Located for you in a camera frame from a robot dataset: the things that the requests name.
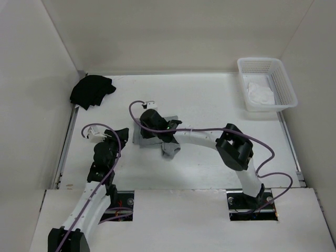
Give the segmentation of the grey tank top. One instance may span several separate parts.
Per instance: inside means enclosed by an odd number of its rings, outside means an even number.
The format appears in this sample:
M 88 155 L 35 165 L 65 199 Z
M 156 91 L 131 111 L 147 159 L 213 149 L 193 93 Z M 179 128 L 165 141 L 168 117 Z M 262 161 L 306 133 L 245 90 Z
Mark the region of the grey tank top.
M 145 139 L 141 135 L 141 128 L 136 122 L 134 123 L 132 142 L 133 144 L 138 145 L 141 148 L 161 149 L 162 156 L 165 159 L 170 160 L 172 160 L 175 157 L 175 155 L 181 150 L 181 146 L 179 144 L 165 143 L 158 137 Z

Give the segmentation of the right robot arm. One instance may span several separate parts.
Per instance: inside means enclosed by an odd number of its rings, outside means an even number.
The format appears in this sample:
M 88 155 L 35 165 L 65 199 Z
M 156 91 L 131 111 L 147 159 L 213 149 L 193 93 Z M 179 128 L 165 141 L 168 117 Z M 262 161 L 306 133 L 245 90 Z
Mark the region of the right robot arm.
M 154 109 L 148 109 L 140 116 L 141 135 L 144 138 L 157 137 L 164 143 L 193 144 L 216 150 L 224 164 L 235 171 L 243 189 L 244 203 L 250 209 L 257 209 L 262 203 L 265 190 L 263 183 L 256 175 L 253 163 L 253 144 L 247 138 L 227 132 L 241 133 L 233 124 L 227 124 L 225 131 L 174 131 L 163 133 L 163 130 L 181 129 L 182 121 L 167 121 Z

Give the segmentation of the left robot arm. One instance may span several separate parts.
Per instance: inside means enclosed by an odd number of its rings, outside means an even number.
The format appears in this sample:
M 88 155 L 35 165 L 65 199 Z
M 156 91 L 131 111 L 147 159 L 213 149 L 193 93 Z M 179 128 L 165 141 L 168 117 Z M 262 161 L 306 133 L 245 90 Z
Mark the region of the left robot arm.
M 88 129 L 86 138 L 96 143 L 93 162 L 76 207 L 61 227 L 49 232 L 48 251 L 90 251 L 89 236 L 105 211 L 118 203 L 114 168 L 128 142 L 129 128 L 115 131 L 101 123 L 84 128 Z

